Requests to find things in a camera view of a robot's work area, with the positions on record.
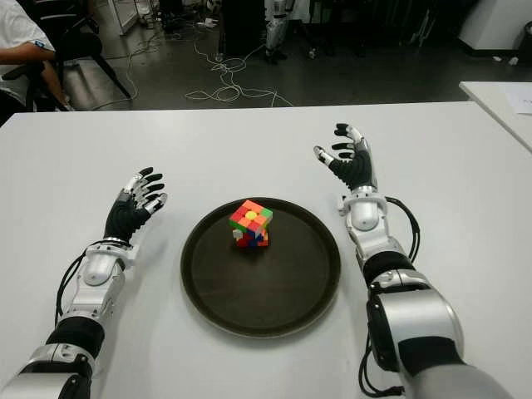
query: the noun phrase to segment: rubik's cube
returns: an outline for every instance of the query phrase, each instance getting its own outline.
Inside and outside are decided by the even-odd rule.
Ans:
[[[267,247],[269,241],[266,228],[272,218],[273,212],[270,209],[247,199],[229,218],[237,246]]]

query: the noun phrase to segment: white table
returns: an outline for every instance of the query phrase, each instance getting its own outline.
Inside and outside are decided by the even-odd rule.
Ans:
[[[532,116],[516,114],[497,85],[496,81],[463,81],[460,89],[532,152]]]
[[[313,154],[313,145],[337,141],[339,121],[366,134],[382,192],[416,214],[416,266],[460,315],[466,361],[516,398],[528,397],[532,158],[471,102],[15,116],[0,130],[0,384],[52,330],[62,273],[101,237],[120,186],[153,165],[165,173],[170,199],[146,226],[94,397],[362,398],[355,375],[366,288],[335,210],[347,189]],[[330,312],[273,341],[210,326],[180,285],[180,252],[195,224],[220,204],[251,195],[314,212],[342,259]],[[408,247],[406,217],[392,209],[391,223]],[[370,373],[376,384],[396,382],[374,364]]]

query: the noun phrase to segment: person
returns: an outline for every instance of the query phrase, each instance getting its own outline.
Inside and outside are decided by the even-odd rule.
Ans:
[[[26,14],[16,0],[0,1],[0,126],[15,112],[26,110],[29,80],[22,76],[13,81],[2,75],[29,62],[43,62],[41,76],[50,92],[68,109],[61,83],[53,69],[55,50],[42,29]]]

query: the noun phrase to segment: person's arm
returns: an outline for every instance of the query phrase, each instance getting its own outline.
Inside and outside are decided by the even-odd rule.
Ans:
[[[50,61],[55,52],[40,48],[33,43],[23,43],[11,48],[0,48],[0,64],[27,64],[29,62]]]

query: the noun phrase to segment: dark brown tray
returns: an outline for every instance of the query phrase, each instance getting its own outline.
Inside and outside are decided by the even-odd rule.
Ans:
[[[245,201],[220,206],[190,234],[181,279],[212,323],[246,337],[281,337],[318,319],[334,298],[340,256],[313,214],[287,201],[252,198],[273,211],[269,246],[238,248],[229,216]]]

